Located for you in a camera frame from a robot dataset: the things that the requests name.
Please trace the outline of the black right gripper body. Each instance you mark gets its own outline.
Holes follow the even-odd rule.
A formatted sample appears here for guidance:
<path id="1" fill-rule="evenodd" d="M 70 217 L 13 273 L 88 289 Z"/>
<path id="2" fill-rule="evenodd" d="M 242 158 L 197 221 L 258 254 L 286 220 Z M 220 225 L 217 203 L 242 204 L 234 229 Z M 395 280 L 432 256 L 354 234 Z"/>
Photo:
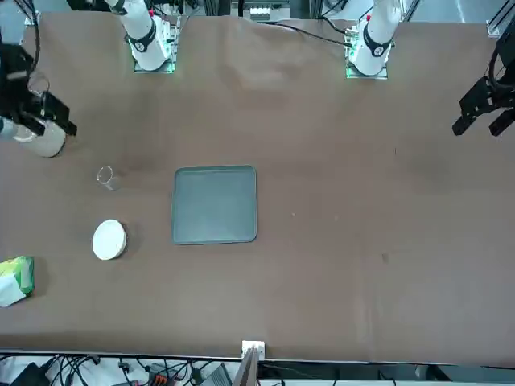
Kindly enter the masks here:
<path id="1" fill-rule="evenodd" d="M 1 43 L 1 117 L 41 118 L 41 100 L 28 88 L 34 58 L 22 47 Z"/>

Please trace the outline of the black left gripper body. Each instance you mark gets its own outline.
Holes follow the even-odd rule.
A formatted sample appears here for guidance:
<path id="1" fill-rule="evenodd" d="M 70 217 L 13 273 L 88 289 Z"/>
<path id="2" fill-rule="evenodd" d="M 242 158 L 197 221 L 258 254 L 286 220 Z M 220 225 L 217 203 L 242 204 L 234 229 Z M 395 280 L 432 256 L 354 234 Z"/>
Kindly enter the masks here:
<path id="1" fill-rule="evenodd" d="M 500 78 L 495 75 L 497 60 L 501 61 L 505 70 Z M 514 97 L 514 30 L 505 30 L 496 41 L 488 65 L 488 80 L 491 85 L 493 105 L 505 107 L 509 99 Z"/>

